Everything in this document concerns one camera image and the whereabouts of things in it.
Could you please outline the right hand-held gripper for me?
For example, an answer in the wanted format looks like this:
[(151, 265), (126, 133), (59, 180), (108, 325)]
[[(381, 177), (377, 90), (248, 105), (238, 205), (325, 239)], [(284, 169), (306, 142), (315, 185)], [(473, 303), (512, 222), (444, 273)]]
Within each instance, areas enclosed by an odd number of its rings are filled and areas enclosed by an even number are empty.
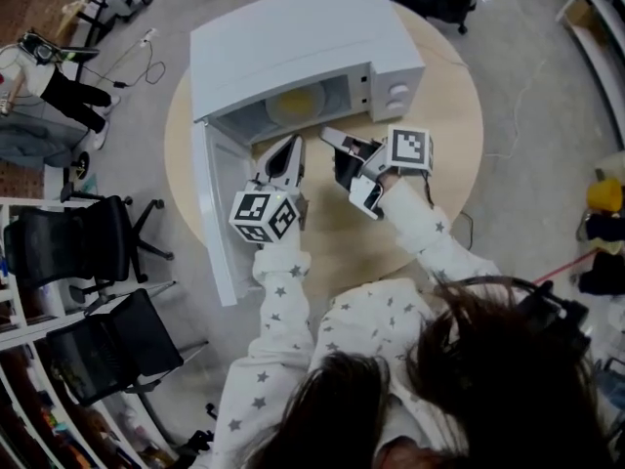
[(428, 178), (434, 170), (434, 142), (424, 129), (388, 127), (382, 141), (362, 140), (323, 127), (320, 139), (334, 148), (334, 177), (349, 202), (373, 220), (384, 218), (379, 202), (388, 174)]

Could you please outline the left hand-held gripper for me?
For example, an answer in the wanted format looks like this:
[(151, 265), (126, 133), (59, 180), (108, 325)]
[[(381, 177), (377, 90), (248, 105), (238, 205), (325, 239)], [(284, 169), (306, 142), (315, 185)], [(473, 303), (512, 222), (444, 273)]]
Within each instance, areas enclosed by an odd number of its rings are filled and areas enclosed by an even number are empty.
[(299, 134), (280, 139), (260, 157), (254, 180), (235, 195), (229, 214), (229, 224), (246, 242), (278, 244), (305, 229), (305, 163), (306, 141)]

